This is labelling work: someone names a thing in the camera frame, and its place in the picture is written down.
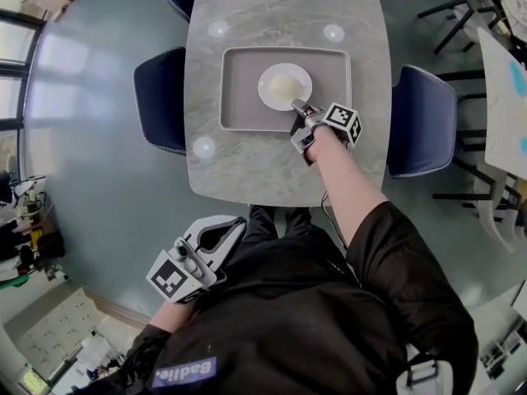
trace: name tag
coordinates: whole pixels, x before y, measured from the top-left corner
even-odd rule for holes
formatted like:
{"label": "name tag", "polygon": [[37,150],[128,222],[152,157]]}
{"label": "name tag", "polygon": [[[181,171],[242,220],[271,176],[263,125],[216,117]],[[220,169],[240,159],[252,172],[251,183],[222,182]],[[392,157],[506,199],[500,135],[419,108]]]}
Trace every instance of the name tag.
{"label": "name tag", "polygon": [[216,357],[210,359],[157,369],[154,375],[153,388],[167,388],[175,385],[198,382],[216,376]]}

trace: black jacket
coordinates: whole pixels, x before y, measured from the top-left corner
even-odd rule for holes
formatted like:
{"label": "black jacket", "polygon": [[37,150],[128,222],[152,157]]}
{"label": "black jacket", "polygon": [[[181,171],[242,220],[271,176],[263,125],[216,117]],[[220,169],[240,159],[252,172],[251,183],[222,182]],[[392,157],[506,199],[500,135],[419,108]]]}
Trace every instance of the black jacket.
{"label": "black jacket", "polygon": [[173,335],[147,326],[97,392],[133,381],[127,393],[389,394],[412,343],[450,362],[454,393],[468,393],[473,321],[408,218],[379,205],[346,260],[360,284],[322,231],[237,254],[228,285]]}

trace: gray tray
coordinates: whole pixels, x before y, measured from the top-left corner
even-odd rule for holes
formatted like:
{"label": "gray tray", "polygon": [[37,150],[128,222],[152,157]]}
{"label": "gray tray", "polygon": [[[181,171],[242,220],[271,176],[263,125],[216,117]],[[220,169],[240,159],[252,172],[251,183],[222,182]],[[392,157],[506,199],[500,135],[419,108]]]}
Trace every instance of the gray tray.
{"label": "gray tray", "polygon": [[238,47],[223,54],[220,126],[246,132],[289,132],[295,112],[276,111],[260,99],[258,81],[269,67],[293,63],[313,81],[308,102],[328,108],[332,102],[352,106],[352,68],[343,51],[305,47]]}

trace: wrist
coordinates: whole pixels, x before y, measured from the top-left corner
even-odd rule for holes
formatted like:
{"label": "wrist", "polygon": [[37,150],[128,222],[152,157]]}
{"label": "wrist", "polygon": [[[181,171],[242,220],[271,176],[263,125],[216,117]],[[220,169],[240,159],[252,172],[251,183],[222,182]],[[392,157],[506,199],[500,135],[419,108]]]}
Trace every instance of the wrist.
{"label": "wrist", "polygon": [[331,146],[331,141],[337,141],[337,136],[330,126],[321,125],[313,131],[315,141],[307,151],[306,155],[309,160],[316,162],[323,152],[327,151],[328,146]]}

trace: white bowl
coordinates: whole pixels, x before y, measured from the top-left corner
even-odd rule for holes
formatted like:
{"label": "white bowl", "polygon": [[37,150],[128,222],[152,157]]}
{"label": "white bowl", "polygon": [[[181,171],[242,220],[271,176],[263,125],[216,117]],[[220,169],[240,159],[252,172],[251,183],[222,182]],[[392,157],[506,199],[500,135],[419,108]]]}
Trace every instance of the white bowl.
{"label": "white bowl", "polygon": [[310,98],[313,91],[311,77],[302,67],[291,63],[280,63],[271,66],[260,77],[258,81],[258,93],[262,101],[270,108],[278,111],[292,111],[291,101],[282,98],[274,98],[270,92],[270,85],[276,75],[286,75],[294,77],[302,86],[302,94],[299,98],[305,102]]}

